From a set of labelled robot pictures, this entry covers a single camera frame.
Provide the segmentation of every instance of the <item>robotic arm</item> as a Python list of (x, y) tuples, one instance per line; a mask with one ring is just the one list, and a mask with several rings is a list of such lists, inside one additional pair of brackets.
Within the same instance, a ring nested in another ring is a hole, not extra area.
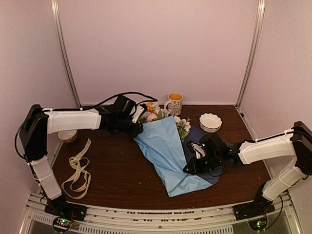
[(33, 105), (20, 127), (23, 158), (30, 166), (35, 180), (47, 197), (47, 213), (60, 216), (55, 226), (66, 225), (62, 220), (83, 221), (86, 207), (67, 203), (47, 158), (47, 134), (75, 129), (105, 129), (111, 134), (125, 132), (136, 137), (143, 131), (137, 120), (146, 111), (146, 105), (120, 95), (114, 104), (80, 109), (42, 109)]
[(279, 175), (260, 186), (253, 202), (234, 206), (237, 220), (274, 211), (273, 200), (299, 180), (312, 175), (312, 131), (300, 121), (283, 133), (255, 141), (244, 140), (231, 147), (216, 133), (206, 134), (199, 144), (188, 142), (188, 147), (196, 156), (188, 162), (184, 172), (193, 175), (219, 166), (235, 167), (268, 158), (294, 156)]

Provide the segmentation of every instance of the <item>wooden table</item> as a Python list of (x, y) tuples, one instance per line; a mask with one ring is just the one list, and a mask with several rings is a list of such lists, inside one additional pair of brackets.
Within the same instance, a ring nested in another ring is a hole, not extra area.
[[(198, 118), (204, 112), (222, 118), (218, 134), (223, 140), (235, 143), (251, 138), (233, 106), (185, 105), (181, 117), (191, 118), (191, 125), (199, 127)], [(76, 142), (63, 144), (54, 164), (53, 171), (59, 184), (75, 172), (68, 159), (83, 149), (88, 138), (92, 143), (85, 156), (90, 160), (87, 171), (92, 175), (91, 185), (83, 199), (68, 198), (69, 201), (125, 209), (211, 207), (253, 200), (258, 187), (270, 179), (264, 163), (259, 161), (227, 169), (218, 183), (206, 190), (168, 197), (153, 165), (133, 139), (125, 134), (109, 137), (106, 131), (82, 130)]]

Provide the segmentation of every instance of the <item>small bowl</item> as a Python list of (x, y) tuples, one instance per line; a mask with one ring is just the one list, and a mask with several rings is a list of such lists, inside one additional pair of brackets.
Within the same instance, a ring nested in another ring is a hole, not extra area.
[(199, 124), (205, 132), (215, 133), (221, 128), (222, 120), (219, 116), (212, 113), (204, 113), (199, 118)]
[(73, 143), (78, 137), (77, 130), (69, 130), (58, 133), (58, 137), (64, 141), (66, 144)]

